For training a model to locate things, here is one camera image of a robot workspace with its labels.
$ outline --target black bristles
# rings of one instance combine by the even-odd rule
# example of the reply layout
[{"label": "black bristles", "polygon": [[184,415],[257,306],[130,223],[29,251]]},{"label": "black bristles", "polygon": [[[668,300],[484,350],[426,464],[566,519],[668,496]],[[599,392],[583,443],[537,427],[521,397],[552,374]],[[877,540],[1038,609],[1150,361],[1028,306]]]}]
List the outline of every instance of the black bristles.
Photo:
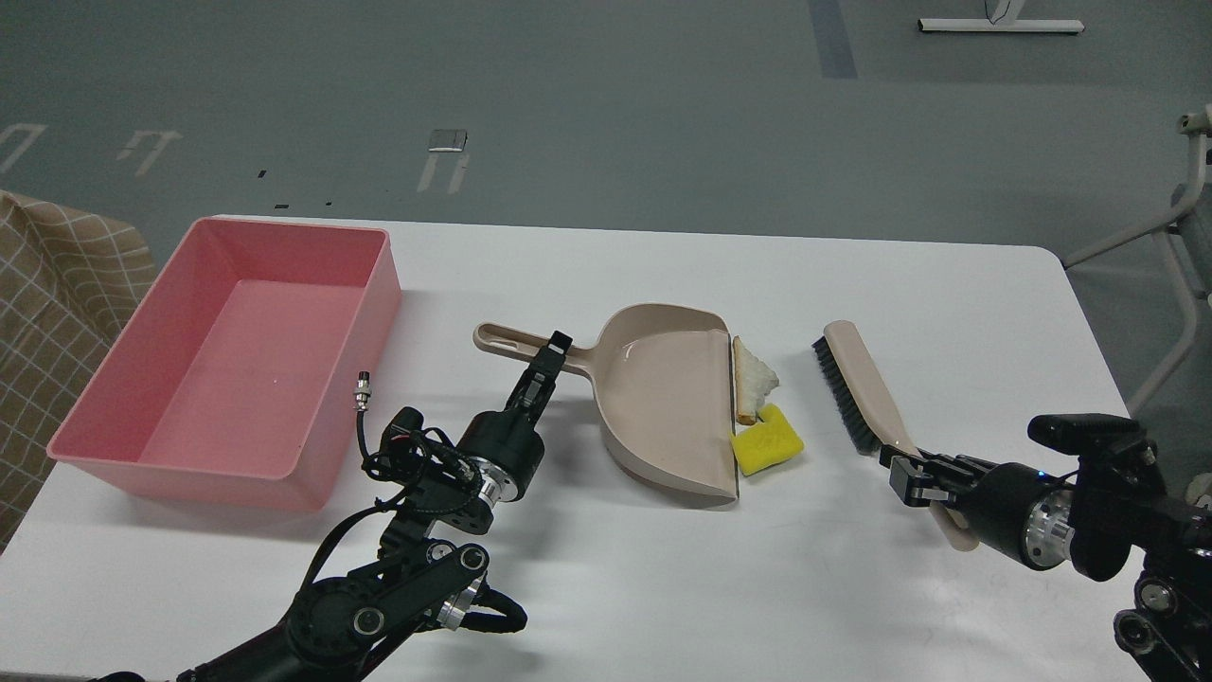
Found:
[{"label": "black bristles", "polygon": [[821,362],[821,371],[825,376],[825,383],[829,384],[834,400],[837,402],[837,411],[841,412],[841,422],[846,425],[850,440],[854,442],[858,452],[864,455],[880,452],[880,440],[867,426],[863,412],[858,409],[854,396],[851,395],[850,388],[846,386],[846,379],[841,376],[841,369],[833,357],[833,351],[829,350],[829,340],[822,336],[812,345],[812,349],[817,353],[817,360]]}]

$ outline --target plastic bin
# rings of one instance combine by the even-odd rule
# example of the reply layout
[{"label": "plastic bin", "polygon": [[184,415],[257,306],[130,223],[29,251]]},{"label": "plastic bin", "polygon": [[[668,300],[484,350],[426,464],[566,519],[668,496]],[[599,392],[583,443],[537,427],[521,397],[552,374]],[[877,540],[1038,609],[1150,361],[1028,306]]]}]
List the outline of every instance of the plastic bin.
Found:
[{"label": "plastic bin", "polygon": [[200,219],[47,454],[138,495],[318,510],[399,303],[383,230]]}]

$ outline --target brush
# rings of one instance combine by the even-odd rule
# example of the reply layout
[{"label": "brush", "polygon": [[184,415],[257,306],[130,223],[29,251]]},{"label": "brush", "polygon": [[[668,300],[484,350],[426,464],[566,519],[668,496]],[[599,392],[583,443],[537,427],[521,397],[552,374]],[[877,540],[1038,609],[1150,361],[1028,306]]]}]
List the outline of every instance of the brush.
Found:
[{"label": "brush", "polygon": [[[825,325],[824,336],[812,345],[833,390],[842,423],[854,447],[863,454],[879,454],[881,446],[888,445],[903,453],[916,453],[917,447],[909,439],[901,411],[892,394],[884,384],[880,371],[871,360],[858,327],[850,320],[831,321]],[[881,458],[880,464],[890,463]],[[930,504],[930,514],[938,523],[947,541],[960,551],[974,550],[981,543],[967,529],[964,517],[943,505]]]}]

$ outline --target beige dustpan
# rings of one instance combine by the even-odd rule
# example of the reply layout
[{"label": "beige dustpan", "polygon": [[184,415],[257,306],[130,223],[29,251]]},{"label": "beige dustpan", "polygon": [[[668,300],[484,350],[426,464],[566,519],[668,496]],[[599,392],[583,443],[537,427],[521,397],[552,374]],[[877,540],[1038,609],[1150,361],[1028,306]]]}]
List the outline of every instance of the beige dustpan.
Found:
[{"label": "beige dustpan", "polygon": [[[487,322],[473,339],[481,351],[526,362],[547,344]],[[596,346],[568,350],[564,371],[593,384],[618,464],[676,491],[737,498],[731,345],[720,315],[663,303],[623,308]]]}]

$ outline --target chair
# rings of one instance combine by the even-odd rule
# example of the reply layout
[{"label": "chair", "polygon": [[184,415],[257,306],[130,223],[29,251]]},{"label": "chair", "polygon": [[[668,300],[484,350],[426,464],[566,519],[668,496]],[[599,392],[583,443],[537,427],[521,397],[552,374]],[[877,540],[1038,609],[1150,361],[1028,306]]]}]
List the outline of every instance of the chair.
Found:
[{"label": "chair", "polygon": [[0,552],[51,471],[46,443],[155,271],[132,225],[0,190]]},{"label": "chair", "polygon": [[[1178,132],[1188,137],[1187,182],[1171,196],[1171,207],[1161,214],[1127,227],[1062,258],[1065,269],[1128,241],[1149,235],[1161,254],[1171,286],[1183,313],[1183,331],[1144,384],[1127,401],[1128,414],[1136,415],[1161,389],[1195,346],[1201,302],[1212,305],[1212,187],[1205,189],[1208,134],[1212,133],[1212,104],[1200,113],[1178,120]],[[1174,237],[1185,247],[1194,273],[1189,273],[1174,247]]]}]

